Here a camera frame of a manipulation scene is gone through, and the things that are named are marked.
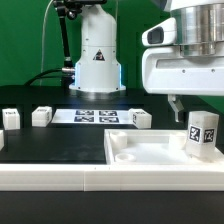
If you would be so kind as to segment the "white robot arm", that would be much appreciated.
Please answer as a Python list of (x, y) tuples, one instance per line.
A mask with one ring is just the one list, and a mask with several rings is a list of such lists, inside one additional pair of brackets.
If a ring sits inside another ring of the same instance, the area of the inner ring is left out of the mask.
[[(142, 34), (142, 83), (166, 94), (175, 120), (180, 95), (224, 96), (224, 0), (152, 0), (170, 17)], [(71, 88), (89, 98), (123, 88), (116, 61), (116, 23), (99, 5), (83, 9), (82, 53)]]

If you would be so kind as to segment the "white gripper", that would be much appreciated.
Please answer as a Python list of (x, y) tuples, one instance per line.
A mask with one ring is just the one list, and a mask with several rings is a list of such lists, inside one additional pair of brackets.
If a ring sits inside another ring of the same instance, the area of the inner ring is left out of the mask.
[(183, 56), (175, 45), (174, 18), (148, 29), (142, 43), (142, 82), (148, 93), (167, 94), (175, 121), (183, 121), (184, 107), (177, 95), (224, 96), (224, 41), (217, 42), (212, 55)]

